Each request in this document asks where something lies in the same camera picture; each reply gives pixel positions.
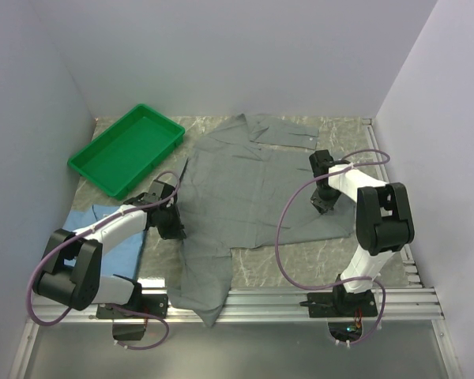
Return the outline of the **grey long sleeve shirt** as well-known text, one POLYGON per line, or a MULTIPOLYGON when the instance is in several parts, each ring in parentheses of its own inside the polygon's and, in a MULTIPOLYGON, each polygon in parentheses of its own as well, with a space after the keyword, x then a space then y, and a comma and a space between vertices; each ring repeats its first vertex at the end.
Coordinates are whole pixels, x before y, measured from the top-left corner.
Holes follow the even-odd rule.
POLYGON ((240 114, 195 143, 182 172, 178 207, 186 231, 181 279, 169 287, 174 306, 206 326, 219 317, 231 288, 234 248, 253 249, 344 238, 355 207, 342 197, 320 214, 304 188, 319 131, 268 115, 240 114))

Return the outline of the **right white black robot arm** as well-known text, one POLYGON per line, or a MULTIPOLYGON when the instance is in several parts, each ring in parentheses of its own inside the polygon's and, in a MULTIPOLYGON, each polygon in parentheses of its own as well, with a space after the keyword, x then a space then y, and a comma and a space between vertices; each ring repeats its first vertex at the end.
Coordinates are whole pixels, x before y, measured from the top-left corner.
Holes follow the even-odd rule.
POLYGON ((348 267, 340 274, 343 284, 334 287, 332 304, 340 315, 359 308, 360 299, 372 288, 388 260, 415 235, 405 185, 372 178, 350 167, 347 161, 312 163, 316 183, 311 202, 326 213, 343 194, 355 202, 357 249, 348 267))

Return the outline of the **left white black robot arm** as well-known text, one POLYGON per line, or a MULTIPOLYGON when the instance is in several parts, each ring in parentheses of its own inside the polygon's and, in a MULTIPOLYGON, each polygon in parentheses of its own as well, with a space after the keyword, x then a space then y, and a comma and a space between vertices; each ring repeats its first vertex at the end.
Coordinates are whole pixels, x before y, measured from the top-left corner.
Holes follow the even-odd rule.
POLYGON ((102 259, 126 239, 157 229, 163 239, 186 237, 179 210, 171 202, 157 206, 123 205, 103 219, 75 231, 56 230, 30 279, 30 291, 71 310, 84 310, 98 302, 115 302, 124 317, 136 317, 144 299, 137 285, 117 275, 101 274, 102 259))

